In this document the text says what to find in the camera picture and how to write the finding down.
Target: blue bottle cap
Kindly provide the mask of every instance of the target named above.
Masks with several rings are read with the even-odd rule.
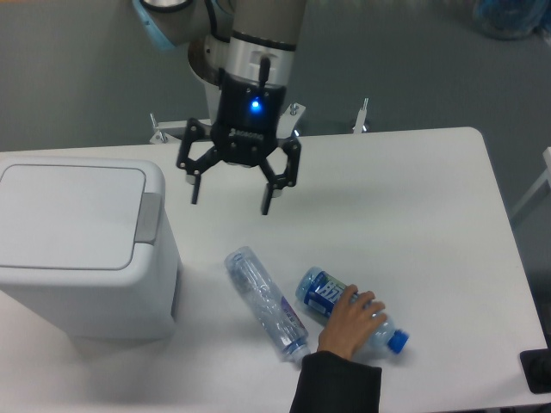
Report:
[[[387,346],[395,354],[399,354],[399,352],[402,351],[402,349],[406,345],[408,338],[410,338],[410,336],[405,331],[396,330],[394,332],[394,336],[392,336],[391,339],[388,340]]]

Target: person's arm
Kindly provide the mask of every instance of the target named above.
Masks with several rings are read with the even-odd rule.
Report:
[[[352,362],[354,353],[387,319],[376,312],[381,302],[371,292],[350,299],[357,292],[348,286],[335,304],[331,318],[319,335],[318,352],[302,361],[299,383],[290,413],[372,413],[379,411],[381,369]]]

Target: blue led light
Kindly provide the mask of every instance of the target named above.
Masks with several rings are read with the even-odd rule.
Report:
[[[262,112],[262,105],[260,104],[259,101],[252,101],[251,102],[251,112],[253,114],[259,114]]]

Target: black cable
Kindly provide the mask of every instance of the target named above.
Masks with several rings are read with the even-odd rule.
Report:
[[[205,0],[205,7],[207,7],[208,20],[210,21],[210,34],[219,41],[229,43],[230,40],[224,38],[218,34],[218,21],[216,20],[216,12],[214,11],[213,1]]]

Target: black sleeve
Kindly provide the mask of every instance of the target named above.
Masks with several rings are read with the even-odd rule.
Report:
[[[376,413],[381,369],[322,351],[302,359],[290,413]]]

